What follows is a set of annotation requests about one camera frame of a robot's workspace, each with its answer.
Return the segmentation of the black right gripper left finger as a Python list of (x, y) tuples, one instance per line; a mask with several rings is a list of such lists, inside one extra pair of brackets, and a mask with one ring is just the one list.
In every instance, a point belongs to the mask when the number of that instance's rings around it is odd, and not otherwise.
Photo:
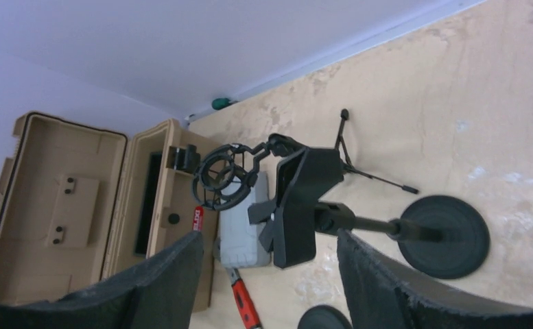
[(0, 304), (0, 328), (188, 328), (204, 243), (192, 231), (153, 257), (55, 302)]

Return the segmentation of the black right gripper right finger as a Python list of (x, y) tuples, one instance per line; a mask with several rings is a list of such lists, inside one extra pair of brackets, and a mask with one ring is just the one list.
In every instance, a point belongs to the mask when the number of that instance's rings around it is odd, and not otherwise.
[(340, 230), (337, 257), (354, 328), (533, 328), (533, 308), (473, 295)]

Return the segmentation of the black tripod microphone stand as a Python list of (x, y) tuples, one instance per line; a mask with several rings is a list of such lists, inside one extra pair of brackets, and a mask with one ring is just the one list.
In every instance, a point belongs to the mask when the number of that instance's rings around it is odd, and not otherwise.
[(302, 161), (316, 169), (314, 180), (327, 193), (354, 174), (395, 186), (417, 195), (419, 190), (410, 185), (358, 169), (348, 153), (345, 128), (351, 113), (340, 110), (340, 122), (334, 144), (330, 147), (312, 147), (281, 133), (270, 134), (255, 146), (226, 143), (203, 156), (195, 167), (191, 194), (199, 206), (207, 210), (224, 211), (242, 203), (259, 183), (261, 174), (274, 180), (274, 193), (282, 195)]

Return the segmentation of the black tray in case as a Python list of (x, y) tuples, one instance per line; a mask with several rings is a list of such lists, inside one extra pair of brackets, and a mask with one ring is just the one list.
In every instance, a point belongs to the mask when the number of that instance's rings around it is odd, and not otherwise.
[(139, 214), (139, 226), (134, 246), (135, 256), (144, 257), (147, 252), (161, 163), (162, 153), (152, 152), (149, 157), (143, 201)]

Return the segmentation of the red adjustable wrench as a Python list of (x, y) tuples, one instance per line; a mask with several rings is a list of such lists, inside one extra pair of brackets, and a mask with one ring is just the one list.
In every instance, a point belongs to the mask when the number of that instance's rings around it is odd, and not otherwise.
[(233, 268), (225, 268), (225, 270), (230, 279), (237, 310), (245, 329), (263, 328), (259, 314), (239, 271)]

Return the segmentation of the tan plastic tool case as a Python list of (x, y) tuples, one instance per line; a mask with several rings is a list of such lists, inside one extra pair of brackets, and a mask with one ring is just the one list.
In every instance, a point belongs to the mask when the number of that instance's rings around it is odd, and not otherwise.
[[(192, 230), (204, 256), (193, 305), (211, 303), (217, 213), (191, 194), (192, 162), (217, 147), (175, 119), (128, 137), (41, 112), (19, 117), (0, 176), (0, 304), (57, 300), (109, 278)], [(152, 152), (162, 163), (149, 242), (134, 255)]]

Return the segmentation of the black round-base shock-mount stand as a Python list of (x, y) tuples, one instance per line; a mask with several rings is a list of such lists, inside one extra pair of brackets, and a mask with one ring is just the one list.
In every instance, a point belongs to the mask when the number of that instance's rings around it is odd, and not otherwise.
[(352, 329), (350, 321), (338, 309), (321, 304), (308, 309), (298, 322), (297, 329)]

